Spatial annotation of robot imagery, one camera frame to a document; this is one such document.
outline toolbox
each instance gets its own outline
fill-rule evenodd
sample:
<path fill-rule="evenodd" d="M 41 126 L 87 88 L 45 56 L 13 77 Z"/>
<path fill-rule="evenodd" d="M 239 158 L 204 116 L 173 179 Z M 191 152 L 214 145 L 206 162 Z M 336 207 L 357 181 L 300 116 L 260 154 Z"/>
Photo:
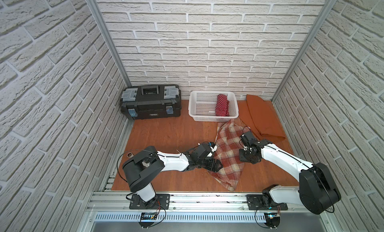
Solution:
<path fill-rule="evenodd" d="M 129 119 L 178 117 L 181 112 L 177 85 L 137 86 L 122 92 L 121 112 Z"/>

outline metal mounting plate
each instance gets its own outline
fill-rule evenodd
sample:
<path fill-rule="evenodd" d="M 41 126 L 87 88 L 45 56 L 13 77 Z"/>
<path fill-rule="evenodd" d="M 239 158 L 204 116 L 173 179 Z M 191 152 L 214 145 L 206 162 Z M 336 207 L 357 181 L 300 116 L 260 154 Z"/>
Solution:
<path fill-rule="evenodd" d="M 157 194 L 157 199 L 164 209 L 169 208 L 169 198 L 170 194 Z M 132 195 L 132 202 L 129 204 L 129 209 L 156 210 L 158 207 L 159 206 L 156 206 L 156 204 L 152 205 L 145 203 L 138 194 Z"/>
<path fill-rule="evenodd" d="M 260 202 L 260 199 L 262 198 L 262 194 L 248 194 L 247 195 L 247 201 L 248 201 L 248 209 L 249 210 L 260 210 L 264 209 L 262 203 Z M 281 210 L 288 210 L 288 206 L 286 203 L 280 204 Z M 273 206 L 271 210 L 277 210 L 277 206 Z"/>

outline white plastic basket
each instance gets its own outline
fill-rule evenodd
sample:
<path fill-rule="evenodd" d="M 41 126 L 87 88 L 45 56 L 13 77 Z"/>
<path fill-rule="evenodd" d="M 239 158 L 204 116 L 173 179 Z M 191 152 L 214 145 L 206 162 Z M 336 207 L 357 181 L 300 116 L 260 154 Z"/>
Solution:
<path fill-rule="evenodd" d="M 216 116 L 215 109 L 218 94 L 227 96 L 229 116 Z M 191 91 L 188 112 L 195 121 L 227 122 L 239 116 L 236 96 L 229 91 Z"/>

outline checkered cloth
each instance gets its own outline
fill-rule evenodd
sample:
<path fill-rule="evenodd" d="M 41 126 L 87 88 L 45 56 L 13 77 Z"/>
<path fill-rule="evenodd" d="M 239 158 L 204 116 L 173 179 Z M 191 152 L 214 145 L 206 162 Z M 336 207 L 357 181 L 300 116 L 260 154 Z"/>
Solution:
<path fill-rule="evenodd" d="M 211 171 L 209 173 L 229 191 L 236 189 L 244 168 L 244 163 L 239 159 L 239 149 L 242 148 L 239 144 L 242 129 L 242 126 L 235 124 L 234 119 L 217 124 L 215 142 L 217 150 L 214 158 L 221 161 L 223 168 L 217 173 Z"/>

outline wooden board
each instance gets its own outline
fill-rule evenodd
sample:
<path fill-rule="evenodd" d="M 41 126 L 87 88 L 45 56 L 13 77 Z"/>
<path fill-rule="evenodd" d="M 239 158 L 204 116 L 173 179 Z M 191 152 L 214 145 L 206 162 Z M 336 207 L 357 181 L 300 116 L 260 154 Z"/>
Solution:
<path fill-rule="evenodd" d="M 244 125 L 240 119 L 236 124 Z M 153 145 L 164 153 L 178 153 L 195 147 L 197 143 L 214 141 L 217 132 L 217 122 L 194 121 L 188 114 L 188 100 L 182 100 L 180 117 L 160 119 L 138 119 L 133 125 L 125 151 L 129 149 L 144 149 Z M 276 143 L 281 149 L 293 154 L 287 139 Z M 124 155 L 120 163 L 127 160 Z M 262 160 L 257 164 L 245 163 L 244 170 L 237 185 L 236 192 L 261 192 L 272 184 L 295 186 L 298 182 L 287 172 L 269 161 Z M 193 171 L 161 172 L 153 181 L 155 191 L 228 191 L 211 177 L 205 169 Z M 113 191 L 129 191 L 128 184 L 118 175 L 112 186 Z"/>

